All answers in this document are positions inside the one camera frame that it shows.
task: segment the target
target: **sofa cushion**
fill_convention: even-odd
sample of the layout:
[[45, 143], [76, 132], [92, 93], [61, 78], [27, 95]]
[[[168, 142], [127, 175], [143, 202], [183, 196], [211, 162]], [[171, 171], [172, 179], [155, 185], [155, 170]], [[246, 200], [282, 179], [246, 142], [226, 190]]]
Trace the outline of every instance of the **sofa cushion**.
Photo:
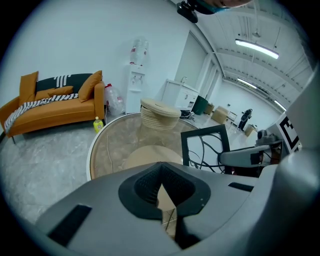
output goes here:
[[21, 76], [19, 106], [21, 106], [25, 102], [33, 102], [35, 100], [35, 90], [38, 73], [39, 71]]
[[88, 77], [78, 92], [80, 102], [85, 102], [91, 98], [95, 85], [98, 84], [101, 79], [102, 70], [99, 70]]
[[48, 90], [40, 90], [36, 93], [34, 100], [39, 101], [42, 99], [50, 98], [49, 92], [53, 91], [54, 88]]
[[49, 96], [52, 97], [53, 95], [69, 95], [72, 94], [74, 91], [73, 86], [64, 86], [61, 88], [53, 89], [49, 91]]
[[77, 94], [84, 84], [84, 82], [90, 77], [92, 73], [83, 74], [66, 74], [56, 77], [40, 80], [36, 83], [35, 91], [43, 91], [50, 88], [61, 88], [67, 85], [73, 86], [73, 93]]
[[22, 129], [25, 126], [36, 126], [43, 122], [50, 123], [52, 119], [72, 119], [84, 115], [95, 115], [94, 99], [87, 100], [84, 103], [80, 103], [78, 98], [54, 101], [47, 105], [32, 108], [19, 116], [11, 131], [14, 132], [14, 130]]

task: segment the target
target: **orange sofa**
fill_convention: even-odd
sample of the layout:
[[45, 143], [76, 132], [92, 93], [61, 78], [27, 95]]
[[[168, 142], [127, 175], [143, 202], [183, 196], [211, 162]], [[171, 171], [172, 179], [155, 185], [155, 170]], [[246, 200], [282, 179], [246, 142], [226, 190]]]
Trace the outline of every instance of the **orange sofa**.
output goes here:
[[[11, 138], [48, 127], [94, 120], [96, 117], [104, 120], [104, 90], [105, 84], [100, 81], [94, 86], [92, 98], [85, 102], [74, 98], [32, 108], [16, 119], [6, 136]], [[0, 122], [4, 131], [5, 121], [18, 107], [19, 97], [16, 97], [0, 108]]]

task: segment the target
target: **gray floor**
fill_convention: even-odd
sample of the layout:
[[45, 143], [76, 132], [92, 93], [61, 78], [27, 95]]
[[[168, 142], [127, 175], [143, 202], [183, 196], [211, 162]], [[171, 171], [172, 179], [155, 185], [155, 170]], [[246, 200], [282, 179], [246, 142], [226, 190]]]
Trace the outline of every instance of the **gray floor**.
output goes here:
[[[219, 125], [208, 115], [195, 115], [198, 128]], [[226, 124], [230, 149], [253, 146]], [[87, 181], [86, 161], [96, 133], [93, 122], [82, 122], [5, 138], [0, 144], [0, 175], [7, 201], [31, 223]]]

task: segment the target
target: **ceiling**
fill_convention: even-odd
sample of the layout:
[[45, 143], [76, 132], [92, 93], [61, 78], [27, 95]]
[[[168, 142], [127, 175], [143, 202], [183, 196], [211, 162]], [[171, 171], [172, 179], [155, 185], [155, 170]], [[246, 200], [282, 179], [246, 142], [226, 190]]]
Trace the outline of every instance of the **ceiling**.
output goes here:
[[[273, 0], [254, 0], [213, 15], [198, 13], [198, 19], [196, 25], [210, 43], [224, 79], [239, 83], [237, 78], [241, 78], [258, 88], [249, 87], [250, 90], [271, 102], [277, 100], [287, 108], [313, 73], [316, 62], [305, 43], [304, 32]], [[269, 48], [279, 58], [236, 45], [235, 39]]]

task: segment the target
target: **black and white striped throw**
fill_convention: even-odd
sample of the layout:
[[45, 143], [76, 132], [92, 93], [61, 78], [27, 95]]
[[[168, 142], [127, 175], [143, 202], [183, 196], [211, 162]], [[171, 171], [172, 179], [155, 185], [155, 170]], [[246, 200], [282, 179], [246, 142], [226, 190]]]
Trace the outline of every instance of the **black and white striped throw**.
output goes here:
[[20, 117], [23, 113], [30, 109], [46, 105], [52, 102], [66, 101], [76, 98], [78, 98], [78, 93], [72, 93], [68, 95], [53, 95], [51, 98], [43, 98], [37, 101], [25, 102], [17, 110], [15, 110], [4, 122], [5, 133], [8, 133], [10, 131], [11, 127], [14, 125], [18, 117]]

